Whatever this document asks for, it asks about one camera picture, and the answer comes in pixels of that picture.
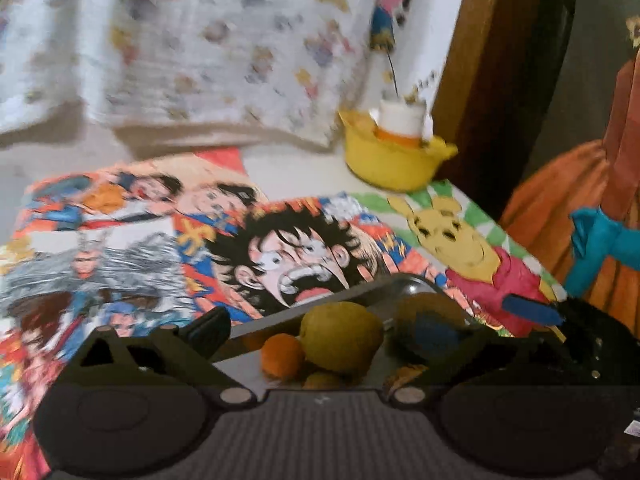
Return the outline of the colourful anime poster mat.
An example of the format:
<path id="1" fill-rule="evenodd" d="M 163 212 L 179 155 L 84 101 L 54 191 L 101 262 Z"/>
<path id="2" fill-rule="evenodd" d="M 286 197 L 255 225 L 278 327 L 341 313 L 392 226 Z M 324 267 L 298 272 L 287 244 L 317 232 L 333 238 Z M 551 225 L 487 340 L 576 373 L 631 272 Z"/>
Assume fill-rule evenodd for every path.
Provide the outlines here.
<path id="1" fill-rule="evenodd" d="M 273 202 L 235 148 L 69 174 L 33 186 L 1 248 L 1 474 L 39 479 L 48 466 L 30 421 L 50 383 L 89 333 L 109 325 L 137 337 L 186 325 L 215 308 L 233 324 L 404 272 L 445 275 L 375 217 L 372 194 Z M 207 243 L 307 237 L 293 284 L 256 290 L 218 280 Z"/>

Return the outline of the orange cloth garment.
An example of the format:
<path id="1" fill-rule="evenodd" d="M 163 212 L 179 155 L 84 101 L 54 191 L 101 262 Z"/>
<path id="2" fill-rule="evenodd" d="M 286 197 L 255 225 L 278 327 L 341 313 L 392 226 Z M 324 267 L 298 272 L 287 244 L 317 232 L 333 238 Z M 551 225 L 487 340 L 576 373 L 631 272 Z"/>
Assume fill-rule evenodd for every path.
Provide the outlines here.
<path id="1" fill-rule="evenodd" d="M 602 139 L 555 157 L 513 193 L 500 224 L 563 285 L 574 262 L 570 215 L 601 208 L 639 231 L 639 61 L 617 73 Z M 608 257 L 582 298 L 639 330 L 639 270 Z"/>

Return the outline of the yellow plastic bowl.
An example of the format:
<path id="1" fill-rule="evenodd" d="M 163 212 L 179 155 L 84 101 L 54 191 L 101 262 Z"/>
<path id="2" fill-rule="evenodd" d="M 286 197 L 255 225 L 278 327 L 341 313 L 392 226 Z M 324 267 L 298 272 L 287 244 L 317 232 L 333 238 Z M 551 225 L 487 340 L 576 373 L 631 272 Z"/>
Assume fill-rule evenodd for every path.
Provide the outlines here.
<path id="1" fill-rule="evenodd" d="M 374 119 L 359 110 L 341 110 L 338 117 L 348 169 L 376 188 L 403 193 L 420 190 L 434 179 L 444 162 L 458 154 L 454 144 L 439 136 L 418 148 L 381 140 L 374 133 Z"/>

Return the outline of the white printed muslin cloth left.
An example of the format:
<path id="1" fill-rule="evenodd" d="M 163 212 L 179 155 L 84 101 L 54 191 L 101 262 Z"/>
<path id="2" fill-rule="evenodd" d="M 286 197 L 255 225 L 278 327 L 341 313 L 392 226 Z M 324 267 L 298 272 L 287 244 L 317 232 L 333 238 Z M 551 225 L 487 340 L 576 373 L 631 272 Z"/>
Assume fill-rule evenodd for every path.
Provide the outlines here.
<path id="1" fill-rule="evenodd" d="M 67 104 L 94 117 L 119 76 L 117 0 L 1 0 L 1 132 L 41 124 Z"/>

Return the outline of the small brown round fruit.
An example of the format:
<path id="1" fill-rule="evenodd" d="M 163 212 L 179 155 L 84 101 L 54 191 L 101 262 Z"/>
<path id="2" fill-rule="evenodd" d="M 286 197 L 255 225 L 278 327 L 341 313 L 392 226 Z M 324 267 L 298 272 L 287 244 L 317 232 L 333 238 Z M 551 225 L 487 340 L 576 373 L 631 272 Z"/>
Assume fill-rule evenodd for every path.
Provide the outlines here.
<path id="1" fill-rule="evenodd" d="M 311 373 L 304 381 L 305 390 L 340 390 L 345 388 L 340 376 L 329 372 Z"/>

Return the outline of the white printed muslin cloth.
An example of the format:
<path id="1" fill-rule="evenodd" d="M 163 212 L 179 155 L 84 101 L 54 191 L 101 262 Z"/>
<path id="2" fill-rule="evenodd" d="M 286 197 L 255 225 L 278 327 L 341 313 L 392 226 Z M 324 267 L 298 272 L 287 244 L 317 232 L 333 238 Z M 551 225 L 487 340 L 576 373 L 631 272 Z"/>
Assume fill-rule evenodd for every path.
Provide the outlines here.
<path id="1" fill-rule="evenodd" d="M 67 104 L 94 117 L 119 76 L 117 0 L 1 0 L 1 132 L 41 124 Z"/>
<path id="2" fill-rule="evenodd" d="M 318 146 L 367 71 L 375 0 L 82 0 L 88 117 L 235 126 Z"/>

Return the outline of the winnie pooh drawing sheet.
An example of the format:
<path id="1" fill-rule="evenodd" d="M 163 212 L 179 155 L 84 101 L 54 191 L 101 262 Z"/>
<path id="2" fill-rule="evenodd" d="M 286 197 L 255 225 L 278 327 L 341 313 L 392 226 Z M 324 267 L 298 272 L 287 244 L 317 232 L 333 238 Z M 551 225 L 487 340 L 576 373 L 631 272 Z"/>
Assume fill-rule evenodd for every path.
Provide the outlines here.
<path id="1" fill-rule="evenodd" d="M 566 298 L 534 256 L 448 181 L 405 195 L 357 193 L 355 200 L 427 258 L 432 267 L 425 274 L 432 281 L 501 335 L 525 336 L 534 328 L 502 310 L 506 296 Z"/>

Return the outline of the teal cloth ribbon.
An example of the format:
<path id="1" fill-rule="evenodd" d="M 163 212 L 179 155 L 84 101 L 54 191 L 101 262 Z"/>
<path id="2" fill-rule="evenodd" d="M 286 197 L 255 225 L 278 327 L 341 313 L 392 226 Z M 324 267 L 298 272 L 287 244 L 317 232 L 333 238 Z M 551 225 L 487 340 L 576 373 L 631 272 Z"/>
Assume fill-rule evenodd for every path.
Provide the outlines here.
<path id="1" fill-rule="evenodd" d="M 612 257 L 639 270 L 640 233 L 611 219 L 601 208 L 580 208 L 570 215 L 574 262 L 564 281 L 570 296 L 582 296 L 596 279 L 602 263 Z"/>

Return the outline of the white printed muslin cloth right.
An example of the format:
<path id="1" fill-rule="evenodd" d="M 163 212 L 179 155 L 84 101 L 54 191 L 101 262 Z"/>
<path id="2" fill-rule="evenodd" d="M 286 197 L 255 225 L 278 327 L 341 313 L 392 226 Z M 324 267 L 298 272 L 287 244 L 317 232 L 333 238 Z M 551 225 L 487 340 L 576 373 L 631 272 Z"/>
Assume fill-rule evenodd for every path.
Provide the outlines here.
<path id="1" fill-rule="evenodd" d="M 367 71 L 375 0 L 82 0 L 88 117 L 235 126 L 318 146 Z"/>

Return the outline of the yellow-green potato-like fruit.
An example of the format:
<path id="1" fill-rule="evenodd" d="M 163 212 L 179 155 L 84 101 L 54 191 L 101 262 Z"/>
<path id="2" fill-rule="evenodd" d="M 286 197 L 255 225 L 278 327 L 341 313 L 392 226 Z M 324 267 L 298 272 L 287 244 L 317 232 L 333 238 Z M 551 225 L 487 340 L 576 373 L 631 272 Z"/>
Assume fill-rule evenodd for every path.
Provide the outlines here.
<path id="1" fill-rule="evenodd" d="M 306 359 L 336 374 L 365 372 L 383 340 L 383 322 L 354 302 L 319 304 L 300 323 Z"/>

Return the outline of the dry plant twig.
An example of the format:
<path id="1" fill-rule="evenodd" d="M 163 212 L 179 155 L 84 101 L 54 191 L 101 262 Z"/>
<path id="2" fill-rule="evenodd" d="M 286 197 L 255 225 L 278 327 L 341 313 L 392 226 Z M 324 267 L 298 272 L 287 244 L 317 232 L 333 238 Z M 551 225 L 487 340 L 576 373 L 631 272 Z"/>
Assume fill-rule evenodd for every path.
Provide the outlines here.
<path id="1" fill-rule="evenodd" d="M 425 53 L 387 55 L 390 91 L 400 98 L 425 101 L 431 106 L 439 84 L 440 67 Z"/>

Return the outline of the dark brown kiwi fruit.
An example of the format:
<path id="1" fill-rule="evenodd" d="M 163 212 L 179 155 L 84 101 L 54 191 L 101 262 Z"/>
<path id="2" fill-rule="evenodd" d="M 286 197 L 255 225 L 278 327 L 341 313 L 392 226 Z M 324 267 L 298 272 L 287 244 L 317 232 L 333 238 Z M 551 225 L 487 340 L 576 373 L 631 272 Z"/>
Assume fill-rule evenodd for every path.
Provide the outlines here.
<path id="1" fill-rule="evenodd" d="M 408 330 L 416 326 L 420 315 L 453 328 L 465 328 L 474 322 L 465 310 L 447 295 L 420 292 L 398 301 L 394 313 L 395 327 L 398 330 Z"/>

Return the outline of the metal baking tray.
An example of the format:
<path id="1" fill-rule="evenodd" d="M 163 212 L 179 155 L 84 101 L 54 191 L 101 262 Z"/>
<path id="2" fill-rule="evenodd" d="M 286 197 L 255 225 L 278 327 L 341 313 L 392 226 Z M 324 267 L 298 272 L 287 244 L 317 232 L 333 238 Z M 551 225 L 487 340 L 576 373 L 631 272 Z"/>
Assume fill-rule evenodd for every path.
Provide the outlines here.
<path id="1" fill-rule="evenodd" d="M 258 396 L 270 388 L 300 387 L 319 369 L 309 357 L 320 351 L 340 368 L 337 376 L 371 376 L 370 382 L 378 382 L 397 364 L 381 348 L 394 330 L 398 304 L 413 296 L 448 308 L 450 318 L 464 327 L 476 323 L 435 283 L 396 273 L 234 326 L 212 362 Z"/>

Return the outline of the brown wooden door frame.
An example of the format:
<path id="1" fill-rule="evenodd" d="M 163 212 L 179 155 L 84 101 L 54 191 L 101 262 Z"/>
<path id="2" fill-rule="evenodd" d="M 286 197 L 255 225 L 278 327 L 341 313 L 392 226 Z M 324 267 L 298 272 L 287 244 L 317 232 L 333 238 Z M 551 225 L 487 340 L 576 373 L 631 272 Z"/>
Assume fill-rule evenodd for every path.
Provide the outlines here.
<path id="1" fill-rule="evenodd" d="M 462 0 L 433 107 L 459 153 L 439 170 L 493 217 L 521 181 L 565 58 L 576 0 Z"/>

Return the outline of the white orange plastic jar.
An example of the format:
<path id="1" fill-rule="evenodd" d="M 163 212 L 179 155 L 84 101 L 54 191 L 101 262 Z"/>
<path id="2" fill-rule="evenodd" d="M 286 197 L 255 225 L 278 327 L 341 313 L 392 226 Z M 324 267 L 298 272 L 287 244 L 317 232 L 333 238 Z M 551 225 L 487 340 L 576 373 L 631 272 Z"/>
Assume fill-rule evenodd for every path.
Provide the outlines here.
<path id="1" fill-rule="evenodd" d="M 420 148 L 433 134 L 433 121 L 424 101 L 382 100 L 375 122 L 379 139 L 405 148 Z"/>

